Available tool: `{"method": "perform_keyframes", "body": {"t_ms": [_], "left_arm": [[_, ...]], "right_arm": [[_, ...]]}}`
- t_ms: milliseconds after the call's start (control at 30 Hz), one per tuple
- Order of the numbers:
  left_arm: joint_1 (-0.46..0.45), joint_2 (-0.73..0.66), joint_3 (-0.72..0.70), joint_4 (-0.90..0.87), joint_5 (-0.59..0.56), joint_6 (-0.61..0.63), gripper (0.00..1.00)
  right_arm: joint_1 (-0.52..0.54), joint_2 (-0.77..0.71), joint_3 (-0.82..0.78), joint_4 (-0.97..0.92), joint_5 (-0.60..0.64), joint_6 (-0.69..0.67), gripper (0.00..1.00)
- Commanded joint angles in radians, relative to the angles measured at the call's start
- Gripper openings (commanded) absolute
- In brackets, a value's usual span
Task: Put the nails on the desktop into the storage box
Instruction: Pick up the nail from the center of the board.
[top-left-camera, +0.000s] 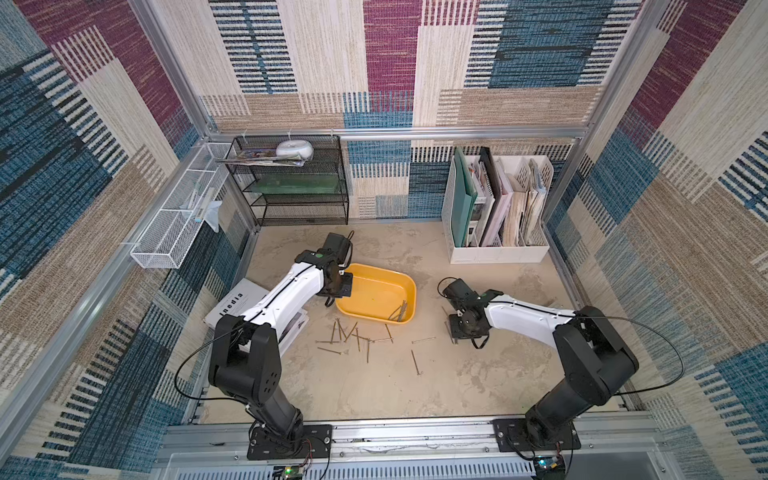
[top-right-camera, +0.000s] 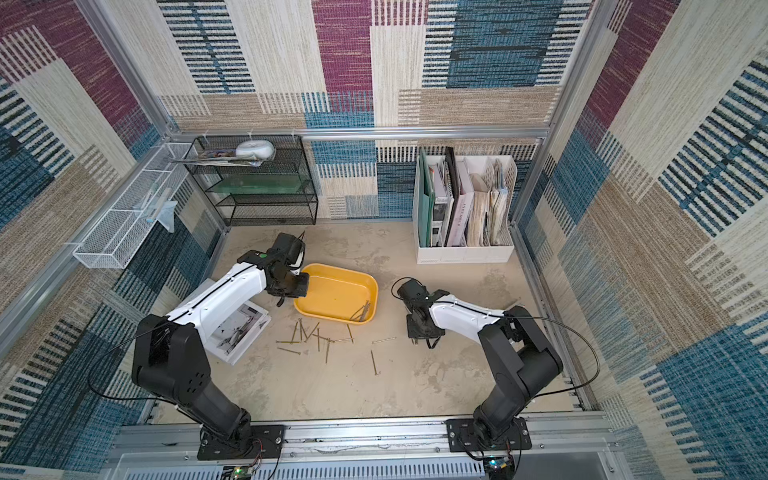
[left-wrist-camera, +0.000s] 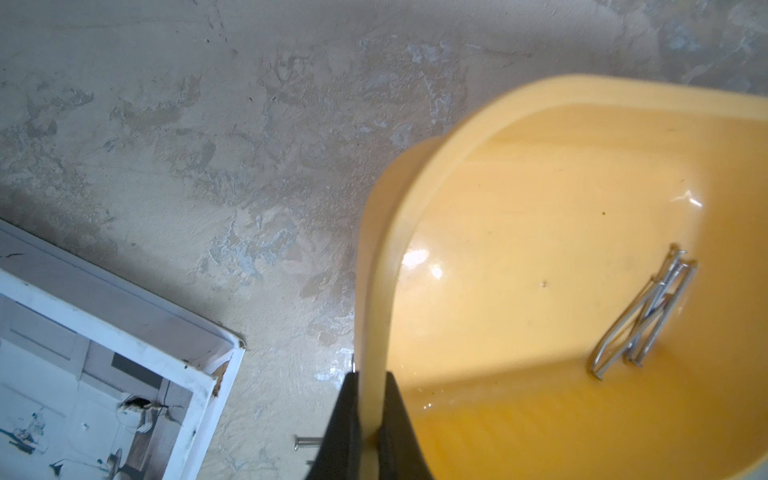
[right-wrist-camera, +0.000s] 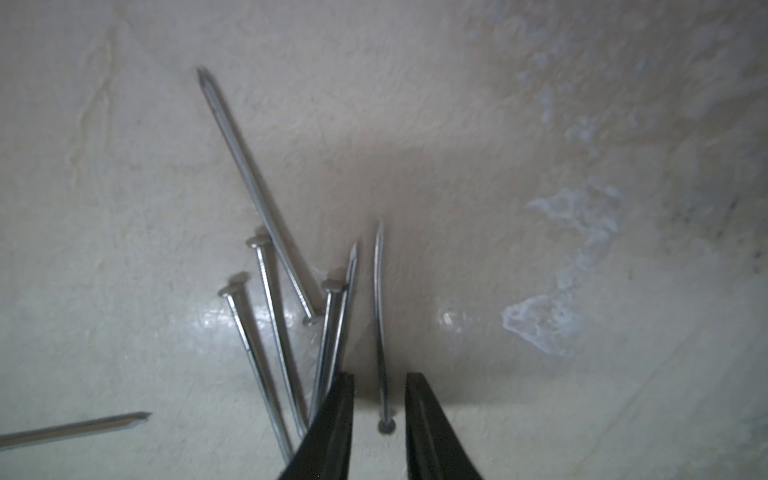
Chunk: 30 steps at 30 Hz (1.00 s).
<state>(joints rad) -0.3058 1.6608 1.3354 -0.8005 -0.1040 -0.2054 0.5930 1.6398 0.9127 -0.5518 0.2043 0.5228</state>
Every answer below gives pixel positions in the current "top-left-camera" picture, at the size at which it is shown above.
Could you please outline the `yellow plastic storage box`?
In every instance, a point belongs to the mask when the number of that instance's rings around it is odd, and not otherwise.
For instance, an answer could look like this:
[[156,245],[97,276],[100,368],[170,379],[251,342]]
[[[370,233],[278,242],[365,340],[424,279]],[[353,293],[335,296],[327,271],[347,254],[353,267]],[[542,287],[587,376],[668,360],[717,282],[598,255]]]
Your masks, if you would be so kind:
[[[346,272],[352,273],[354,279],[352,294],[335,302],[341,313],[387,324],[406,324],[412,320],[417,306],[417,287],[410,276],[358,263],[351,264]],[[404,320],[389,321],[390,314],[404,300],[408,302]]]

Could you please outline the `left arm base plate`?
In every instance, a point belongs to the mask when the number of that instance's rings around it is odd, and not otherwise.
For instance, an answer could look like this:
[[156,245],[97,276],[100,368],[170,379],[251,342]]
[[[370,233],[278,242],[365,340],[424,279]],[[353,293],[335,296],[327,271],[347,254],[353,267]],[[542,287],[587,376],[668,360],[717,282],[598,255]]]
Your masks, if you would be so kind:
[[327,459],[333,439],[331,424],[308,424],[289,435],[278,435],[266,426],[249,432],[246,457],[251,461]]

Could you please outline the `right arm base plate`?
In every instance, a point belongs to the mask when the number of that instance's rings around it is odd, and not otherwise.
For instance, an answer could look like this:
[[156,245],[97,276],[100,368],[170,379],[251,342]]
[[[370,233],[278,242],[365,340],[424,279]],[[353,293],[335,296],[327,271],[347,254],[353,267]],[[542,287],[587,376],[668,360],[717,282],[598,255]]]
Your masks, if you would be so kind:
[[579,450],[582,445],[572,423],[555,429],[529,422],[522,417],[491,421],[500,452],[542,452]]

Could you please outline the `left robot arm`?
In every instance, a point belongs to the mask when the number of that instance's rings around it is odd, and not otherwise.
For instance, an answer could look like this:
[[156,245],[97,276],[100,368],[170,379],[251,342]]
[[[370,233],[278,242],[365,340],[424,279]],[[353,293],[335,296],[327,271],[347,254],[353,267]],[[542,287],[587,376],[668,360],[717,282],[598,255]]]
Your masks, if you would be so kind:
[[209,383],[228,400],[246,406],[254,431],[291,450],[304,440],[303,415],[279,383],[281,356],[304,325],[296,315],[315,296],[327,307],[352,293],[354,234],[330,233],[323,246],[300,253],[286,276],[255,305],[236,315],[224,314],[215,325]]

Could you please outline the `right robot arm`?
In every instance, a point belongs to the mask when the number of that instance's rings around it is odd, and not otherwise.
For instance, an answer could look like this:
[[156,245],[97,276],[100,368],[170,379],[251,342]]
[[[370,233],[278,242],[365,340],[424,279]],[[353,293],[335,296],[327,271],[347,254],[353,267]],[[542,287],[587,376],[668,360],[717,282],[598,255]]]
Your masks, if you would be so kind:
[[462,279],[438,292],[454,309],[448,316],[454,341],[468,340],[482,349],[492,330],[506,330],[551,347],[559,356],[564,378],[522,419],[494,423],[501,451],[580,448],[573,420],[606,404],[639,370],[630,347],[595,307],[544,307],[498,290],[478,293]]

